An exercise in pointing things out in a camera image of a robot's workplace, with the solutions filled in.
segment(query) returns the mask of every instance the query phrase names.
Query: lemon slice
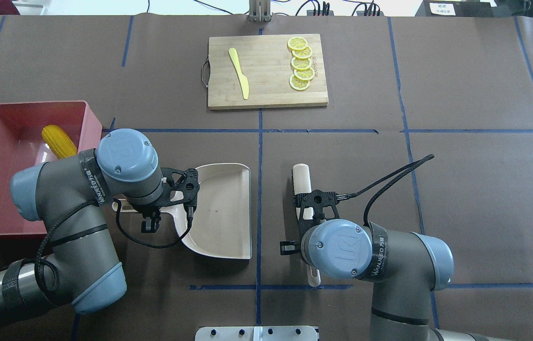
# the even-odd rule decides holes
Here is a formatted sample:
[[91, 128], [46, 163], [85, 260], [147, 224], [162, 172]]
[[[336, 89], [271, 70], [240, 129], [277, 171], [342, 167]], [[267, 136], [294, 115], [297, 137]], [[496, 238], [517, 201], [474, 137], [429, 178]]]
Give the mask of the lemon slice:
[[291, 37], [290, 40], [288, 40], [288, 47], [292, 51], [300, 51], [300, 50], [303, 50], [307, 46], [308, 46], [308, 42], [306, 41], [305, 38], [301, 36]]
[[302, 81], [310, 81], [315, 77], [315, 70], [312, 67], [306, 70], [294, 70], [294, 76]]
[[292, 57], [292, 67], [297, 70], [306, 70], [312, 66], [312, 60], [307, 58], [306, 60], [299, 60], [296, 57]]
[[303, 81], [303, 80], [300, 80], [298, 78], [296, 78], [296, 76], [294, 75], [291, 75], [290, 76], [290, 86], [292, 87], [292, 89], [294, 90], [298, 90], [298, 91], [303, 91], [303, 90], [306, 90], [306, 88], [311, 84], [311, 81]]
[[306, 46], [300, 51], [292, 50], [292, 55], [299, 60], [305, 60], [306, 58], [310, 58], [312, 56], [312, 48], [310, 46]]

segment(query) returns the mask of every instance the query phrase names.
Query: white floor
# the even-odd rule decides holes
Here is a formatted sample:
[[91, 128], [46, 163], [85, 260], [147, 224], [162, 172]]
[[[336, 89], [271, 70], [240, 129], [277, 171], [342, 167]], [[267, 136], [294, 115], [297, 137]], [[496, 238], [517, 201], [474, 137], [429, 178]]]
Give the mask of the white floor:
[[[248, 0], [202, 0], [231, 13], [244, 13], [249, 8]], [[273, 13], [294, 15], [305, 0], [272, 2]], [[330, 10], [337, 16], [349, 16], [356, 4], [345, 0], [329, 0]], [[148, 0], [17, 0], [17, 4], [41, 5], [45, 15], [134, 15], [147, 11]], [[378, 0], [376, 2], [388, 17], [413, 17], [422, 0]], [[21, 14], [40, 14], [39, 7], [19, 7]], [[299, 15], [306, 15], [306, 4]], [[225, 15], [193, 0], [151, 0], [151, 13], [161, 15]]]

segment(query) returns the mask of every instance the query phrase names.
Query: white label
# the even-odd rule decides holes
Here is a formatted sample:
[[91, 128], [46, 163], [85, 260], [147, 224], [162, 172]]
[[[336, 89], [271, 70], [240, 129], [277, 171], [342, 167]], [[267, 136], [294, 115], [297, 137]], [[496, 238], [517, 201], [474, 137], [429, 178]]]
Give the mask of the white label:
[[455, 15], [454, 4], [436, 4], [430, 2], [431, 13], [438, 15]]

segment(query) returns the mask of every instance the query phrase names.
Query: brown table surface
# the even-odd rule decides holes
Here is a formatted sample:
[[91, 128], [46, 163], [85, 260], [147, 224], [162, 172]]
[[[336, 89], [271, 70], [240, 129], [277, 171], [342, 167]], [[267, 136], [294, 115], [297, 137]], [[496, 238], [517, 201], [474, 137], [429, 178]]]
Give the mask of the brown table surface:
[[[293, 33], [321, 34], [327, 108], [207, 110], [208, 37]], [[250, 261], [149, 250], [106, 210], [128, 292], [81, 317], [79, 340], [192, 340], [200, 326], [257, 324], [365, 340], [371, 283], [323, 277], [310, 289], [302, 261], [279, 255], [297, 233], [291, 168], [308, 164], [314, 188], [355, 192], [429, 153], [371, 220], [451, 247], [453, 284], [435, 294], [432, 326], [533, 340], [533, 19], [0, 17], [0, 103], [70, 99], [89, 102], [105, 131], [144, 132], [162, 166], [249, 166], [254, 241]], [[340, 215], [360, 223], [364, 196]], [[139, 222], [123, 221], [136, 236]], [[0, 268], [36, 245], [0, 240]], [[73, 320], [63, 306], [0, 340], [67, 340]]]

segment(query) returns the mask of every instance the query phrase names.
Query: black band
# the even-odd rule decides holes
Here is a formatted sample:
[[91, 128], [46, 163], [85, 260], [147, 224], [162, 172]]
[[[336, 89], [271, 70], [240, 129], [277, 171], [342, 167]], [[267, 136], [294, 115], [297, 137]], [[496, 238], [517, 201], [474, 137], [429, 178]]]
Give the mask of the black band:
[[102, 231], [105, 229], [107, 229], [106, 224], [94, 226], [91, 229], [87, 229], [87, 230], [84, 230], [84, 231], [81, 231], [81, 232], [78, 232], [72, 235], [67, 235], [67, 237], [63, 237], [63, 238], [55, 240], [54, 242], [50, 242], [50, 246], [54, 248], [54, 246], [59, 246], [59, 245], [64, 244], [65, 242], [71, 242], [73, 240], [85, 237], [87, 235], [91, 235], [92, 233], [97, 233], [98, 231]]
[[441, 336], [441, 333], [438, 330], [436, 330], [436, 329], [431, 329], [431, 330], [435, 333], [435, 335], [437, 335], [437, 339], [439, 341], [444, 341], [444, 337]]
[[369, 222], [372, 232], [372, 259], [368, 268], [357, 279], [379, 282], [384, 280], [386, 263], [388, 261], [388, 233], [386, 229]]
[[79, 152], [79, 166], [83, 175], [85, 175], [89, 187], [94, 191], [94, 198], [99, 206], [108, 205], [113, 202], [113, 196], [107, 186], [107, 181], [102, 175], [102, 171], [96, 161], [94, 149], [87, 149], [87, 151]]
[[387, 320], [394, 321], [394, 322], [412, 324], [414, 326], [427, 326], [428, 325], [428, 319], [412, 319], [411, 317], [393, 315], [393, 314], [385, 313], [383, 311], [375, 309], [374, 307], [372, 307], [372, 313], [376, 315], [377, 317], [381, 317], [383, 319], [387, 319]]
[[487, 336], [483, 336], [481, 334], [474, 334], [472, 332], [467, 332], [465, 334], [469, 334], [473, 339], [475, 339], [475, 341], [489, 341]]
[[2, 296], [6, 309], [9, 311], [22, 312], [27, 305], [20, 296], [18, 291], [18, 274], [24, 260], [18, 260], [11, 263], [3, 274], [2, 279]]

